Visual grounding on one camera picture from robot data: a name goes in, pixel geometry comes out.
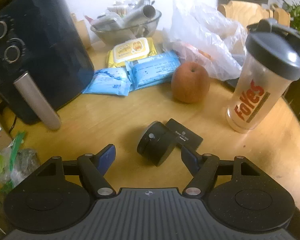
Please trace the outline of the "black rectangular case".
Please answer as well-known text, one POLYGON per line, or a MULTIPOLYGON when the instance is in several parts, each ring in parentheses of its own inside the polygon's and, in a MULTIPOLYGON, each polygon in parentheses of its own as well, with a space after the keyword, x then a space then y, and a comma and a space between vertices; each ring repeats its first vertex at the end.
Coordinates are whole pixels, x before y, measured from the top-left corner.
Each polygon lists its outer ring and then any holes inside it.
POLYGON ((200 144, 203 142, 202 137, 172 118, 168 120, 165 125, 168 129, 170 129, 177 135, 176 142, 178 148, 187 146, 192 148, 193 150, 197 150, 200 144))

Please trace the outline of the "black cylinder case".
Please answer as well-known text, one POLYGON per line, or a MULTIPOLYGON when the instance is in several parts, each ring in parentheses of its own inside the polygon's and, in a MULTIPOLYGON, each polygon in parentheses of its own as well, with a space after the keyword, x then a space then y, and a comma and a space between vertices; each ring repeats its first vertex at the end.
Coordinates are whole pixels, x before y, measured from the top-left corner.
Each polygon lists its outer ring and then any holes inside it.
POLYGON ((177 135, 162 122, 152 122, 143 132, 138 146, 138 154, 153 165, 160 166, 177 144, 177 135))

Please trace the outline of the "clear plastic bag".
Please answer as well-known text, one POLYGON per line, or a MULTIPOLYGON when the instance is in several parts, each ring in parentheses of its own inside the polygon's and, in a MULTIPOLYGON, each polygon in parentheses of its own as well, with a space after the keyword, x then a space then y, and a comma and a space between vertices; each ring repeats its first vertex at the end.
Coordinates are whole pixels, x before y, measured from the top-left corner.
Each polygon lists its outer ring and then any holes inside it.
POLYGON ((18 132, 9 146, 0 150, 0 184, 19 185, 40 166, 37 151, 23 148, 26 132, 18 132))

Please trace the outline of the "orange-brown apple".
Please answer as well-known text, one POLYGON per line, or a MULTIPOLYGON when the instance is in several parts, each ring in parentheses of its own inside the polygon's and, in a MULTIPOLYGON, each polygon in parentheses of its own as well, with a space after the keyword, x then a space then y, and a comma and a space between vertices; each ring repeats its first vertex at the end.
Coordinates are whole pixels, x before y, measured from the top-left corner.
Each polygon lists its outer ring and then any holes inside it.
POLYGON ((183 103, 204 101, 210 89, 210 77, 198 63, 187 61, 173 73, 171 90, 175 99, 183 103))

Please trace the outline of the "blue wipes pack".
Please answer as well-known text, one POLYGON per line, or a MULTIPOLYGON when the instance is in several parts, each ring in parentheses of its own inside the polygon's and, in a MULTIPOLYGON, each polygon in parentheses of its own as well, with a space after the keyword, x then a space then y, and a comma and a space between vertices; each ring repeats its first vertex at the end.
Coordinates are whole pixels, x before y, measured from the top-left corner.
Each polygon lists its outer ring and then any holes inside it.
POLYGON ((128 96, 132 83, 125 68, 104 68, 94 72, 83 94, 128 96))
POLYGON ((125 67, 132 83, 130 91, 171 82, 172 75, 179 66, 179 57, 173 51, 126 61, 125 67))

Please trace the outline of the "black air fryer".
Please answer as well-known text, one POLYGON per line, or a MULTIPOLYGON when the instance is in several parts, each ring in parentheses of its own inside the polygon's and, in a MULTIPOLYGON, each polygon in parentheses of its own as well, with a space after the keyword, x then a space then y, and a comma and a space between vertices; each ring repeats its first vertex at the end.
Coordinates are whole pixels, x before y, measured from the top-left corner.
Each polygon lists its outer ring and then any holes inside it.
POLYGON ((0 10, 0 97, 24 123, 59 129, 57 111, 93 74, 65 0, 13 0, 0 10))

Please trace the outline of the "white plastic bag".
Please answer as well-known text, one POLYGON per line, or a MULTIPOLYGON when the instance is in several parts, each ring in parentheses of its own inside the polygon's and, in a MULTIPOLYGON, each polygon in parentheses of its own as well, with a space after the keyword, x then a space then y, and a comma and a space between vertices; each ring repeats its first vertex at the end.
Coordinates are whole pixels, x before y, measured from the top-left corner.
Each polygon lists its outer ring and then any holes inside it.
POLYGON ((175 5, 171 26, 162 34, 163 48, 174 51, 182 63, 195 62, 209 77, 221 81, 240 76, 247 53, 247 30, 217 9, 175 5))

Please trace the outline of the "yellow wipes pack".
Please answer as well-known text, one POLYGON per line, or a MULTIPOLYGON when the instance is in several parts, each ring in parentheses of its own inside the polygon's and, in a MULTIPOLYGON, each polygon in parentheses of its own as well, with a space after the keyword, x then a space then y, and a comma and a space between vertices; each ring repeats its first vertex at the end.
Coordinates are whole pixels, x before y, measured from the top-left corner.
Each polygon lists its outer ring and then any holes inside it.
POLYGON ((157 54, 158 52, 151 37, 136 38, 118 44, 108 51, 106 65, 108 68, 124 67, 126 61, 144 59, 157 54))

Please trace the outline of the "shaker bottle grey lid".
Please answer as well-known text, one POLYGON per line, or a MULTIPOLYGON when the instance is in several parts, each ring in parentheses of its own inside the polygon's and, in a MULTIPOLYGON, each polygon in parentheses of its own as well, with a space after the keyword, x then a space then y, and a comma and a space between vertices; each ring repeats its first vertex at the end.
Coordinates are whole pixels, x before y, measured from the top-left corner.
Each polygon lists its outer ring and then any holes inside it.
POLYGON ((248 26, 247 54, 226 109, 228 124, 240 133, 254 129, 288 86, 300 79, 300 33, 274 18, 248 26))

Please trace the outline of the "glass bowl with clutter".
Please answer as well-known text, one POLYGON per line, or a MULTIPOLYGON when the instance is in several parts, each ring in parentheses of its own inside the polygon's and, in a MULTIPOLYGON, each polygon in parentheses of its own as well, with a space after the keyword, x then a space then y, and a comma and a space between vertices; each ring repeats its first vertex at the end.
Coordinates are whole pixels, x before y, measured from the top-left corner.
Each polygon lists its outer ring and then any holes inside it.
POLYGON ((152 0, 116 2, 104 14, 93 19, 85 16, 90 30, 106 45, 115 46, 155 33, 162 13, 155 9, 152 0))

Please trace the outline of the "wooden chair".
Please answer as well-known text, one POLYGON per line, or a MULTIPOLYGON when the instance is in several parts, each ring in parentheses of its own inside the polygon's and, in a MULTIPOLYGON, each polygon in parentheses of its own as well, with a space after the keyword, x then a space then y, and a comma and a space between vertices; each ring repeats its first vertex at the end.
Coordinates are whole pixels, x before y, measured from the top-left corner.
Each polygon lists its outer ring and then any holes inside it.
POLYGON ((219 4, 217 9, 225 17, 239 22, 243 27, 258 23, 264 18, 274 18, 279 24, 290 26, 290 13, 276 4, 264 8, 256 3, 230 1, 227 4, 219 4))

